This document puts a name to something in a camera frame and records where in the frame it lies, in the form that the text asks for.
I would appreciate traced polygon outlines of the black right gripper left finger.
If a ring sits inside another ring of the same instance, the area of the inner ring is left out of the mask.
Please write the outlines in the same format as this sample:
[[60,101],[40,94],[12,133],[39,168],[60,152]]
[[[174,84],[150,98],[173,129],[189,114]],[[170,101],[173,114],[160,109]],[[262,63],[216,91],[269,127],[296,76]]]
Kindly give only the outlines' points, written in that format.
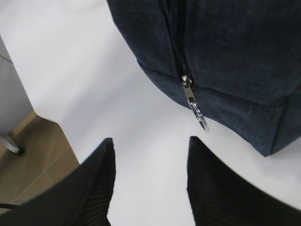
[[108,226],[116,176],[112,138],[49,190],[2,214],[2,226]]

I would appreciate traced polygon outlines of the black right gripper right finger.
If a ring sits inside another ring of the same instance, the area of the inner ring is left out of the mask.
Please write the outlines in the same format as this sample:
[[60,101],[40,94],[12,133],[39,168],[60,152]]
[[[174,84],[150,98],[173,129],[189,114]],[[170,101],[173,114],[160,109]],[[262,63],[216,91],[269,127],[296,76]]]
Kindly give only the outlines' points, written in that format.
[[299,226],[301,212],[269,196],[190,137],[187,192],[197,226]]

